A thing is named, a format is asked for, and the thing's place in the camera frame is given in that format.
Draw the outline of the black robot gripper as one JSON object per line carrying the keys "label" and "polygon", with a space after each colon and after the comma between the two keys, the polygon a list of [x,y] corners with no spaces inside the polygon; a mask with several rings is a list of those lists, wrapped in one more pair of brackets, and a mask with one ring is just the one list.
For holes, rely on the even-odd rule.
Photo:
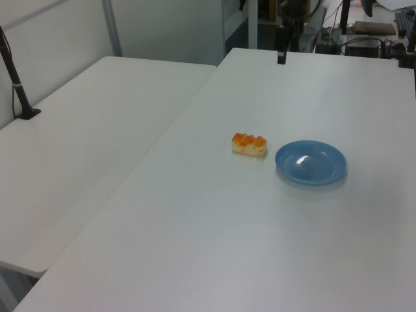
{"label": "black robot gripper", "polygon": [[303,22],[289,23],[284,21],[278,25],[275,33],[275,50],[277,51],[277,63],[286,64],[287,51],[299,51],[300,37],[304,31]]}

